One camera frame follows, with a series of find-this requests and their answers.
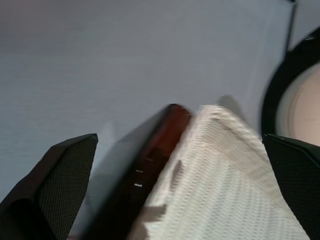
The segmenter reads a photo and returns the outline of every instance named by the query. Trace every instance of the beige circular object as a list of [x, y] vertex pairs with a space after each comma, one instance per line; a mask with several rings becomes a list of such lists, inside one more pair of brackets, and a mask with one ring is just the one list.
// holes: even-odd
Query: beige circular object
[[276, 115], [279, 135], [320, 146], [320, 64], [290, 85]]

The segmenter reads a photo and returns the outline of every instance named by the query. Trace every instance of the round black frame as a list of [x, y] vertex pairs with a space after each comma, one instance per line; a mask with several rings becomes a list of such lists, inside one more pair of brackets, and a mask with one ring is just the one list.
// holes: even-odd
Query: round black frame
[[275, 71], [265, 92], [261, 111], [261, 133], [276, 134], [276, 117], [281, 98], [290, 84], [320, 61], [320, 27], [289, 52]]

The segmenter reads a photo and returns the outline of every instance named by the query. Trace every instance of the white cloth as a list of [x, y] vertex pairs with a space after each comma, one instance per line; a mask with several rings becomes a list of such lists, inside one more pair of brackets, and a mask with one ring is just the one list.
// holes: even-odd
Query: white cloth
[[307, 240], [259, 136], [202, 107], [158, 178], [131, 240]]

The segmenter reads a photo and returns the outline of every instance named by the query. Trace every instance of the black object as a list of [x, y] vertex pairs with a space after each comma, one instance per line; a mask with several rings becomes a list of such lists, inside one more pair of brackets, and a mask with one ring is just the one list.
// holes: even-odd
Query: black object
[[320, 147], [273, 134], [263, 143], [283, 198], [311, 240], [320, 239]]
[[310, 33], [275, 71], [264, 96], [261, 112], [262, 134], [276, 134], [276, 117], [281, 98], [287, 88], [304, 71], [320, 60], [320, 28]]
[[115, 184], [111, 195], [105, 198], [82, 240], [124, 240], [128, 237], [191, 117], [184, 107], [170, 104], [153, 118], [152, 131], [147, 131], [147, 139], [140, 148], [136, 147], [136, 155], [130, 154], [130, 166]]
[[296, 0], [288, 0], [288, 1], [292, 3], [292, 10], [290, 13], [289, 27], [288, 27], [288, 32], [286, 34], [286, 40], [285, 40], [284, 55], [283, 55], [284, 59], [287, 57], [288, 53], [290, 52], [289, 47], [291, 42], [292, 30], [294, 28], [296, 12], [298, 7], [298, 2]]
[[87, 134], [52, 146], [0, 203], [1, 240], [65, 240], [85, 197], [98, 143]]

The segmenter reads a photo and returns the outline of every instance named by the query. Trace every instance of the black mesh surface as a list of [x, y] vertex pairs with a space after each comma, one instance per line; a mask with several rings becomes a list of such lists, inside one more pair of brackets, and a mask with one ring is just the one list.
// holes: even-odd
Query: black mesh surface
[[68, 148], [37, 193], [57, 240], [68, 237], [85, 197], [96, 145], [96, 138], [90, 137]]
[[283, 198], [311, 240], [320, 239], [320, 148], [265, 135], [270, 163]]

